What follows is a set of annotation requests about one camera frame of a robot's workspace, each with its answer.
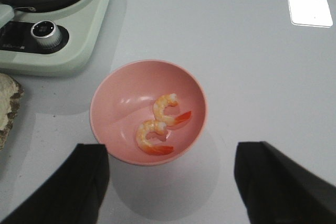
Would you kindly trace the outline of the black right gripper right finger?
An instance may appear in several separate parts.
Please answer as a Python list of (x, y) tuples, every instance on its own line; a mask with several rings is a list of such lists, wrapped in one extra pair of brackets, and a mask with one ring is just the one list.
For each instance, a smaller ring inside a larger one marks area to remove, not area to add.
[(335, 186), (267, 142), (240, 142), (234, 178), (250, 223), (335, 223)]

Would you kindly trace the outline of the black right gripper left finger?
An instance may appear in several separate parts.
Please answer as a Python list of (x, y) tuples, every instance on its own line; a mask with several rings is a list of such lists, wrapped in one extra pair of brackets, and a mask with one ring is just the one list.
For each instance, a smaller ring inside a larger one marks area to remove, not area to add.
[(3, 223), (96, 223), (109, 183), (102, 144), (78, 144), (62, 165)]

